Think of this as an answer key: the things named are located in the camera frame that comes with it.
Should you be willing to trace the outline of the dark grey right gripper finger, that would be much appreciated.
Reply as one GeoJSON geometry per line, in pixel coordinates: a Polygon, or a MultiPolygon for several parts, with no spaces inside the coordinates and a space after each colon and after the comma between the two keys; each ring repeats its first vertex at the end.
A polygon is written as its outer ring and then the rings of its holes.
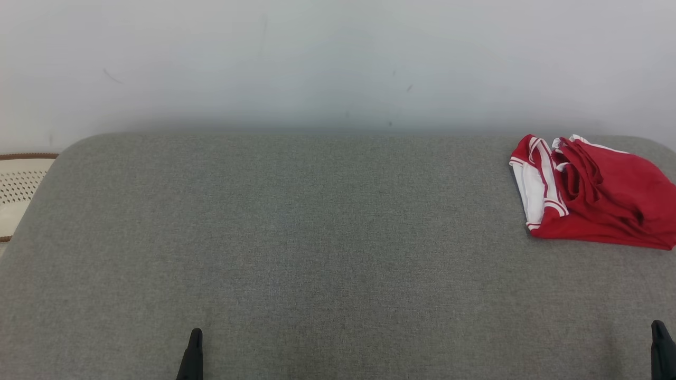
{"type": "Polygon", "coordinates": [[[675,342],[661,320],[654,320],[651,324],[652,346],[651,379],[675,379],[675,342]]]}

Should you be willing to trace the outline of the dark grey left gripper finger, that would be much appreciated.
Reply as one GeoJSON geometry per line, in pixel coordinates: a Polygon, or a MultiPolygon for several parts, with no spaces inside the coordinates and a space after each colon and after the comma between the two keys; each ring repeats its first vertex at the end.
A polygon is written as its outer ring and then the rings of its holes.
{"type": "Polygon", "coordinates": [[[203,380],[203,332],[191,330],[189,343],[184,351],[176,380],[203,380]]]}

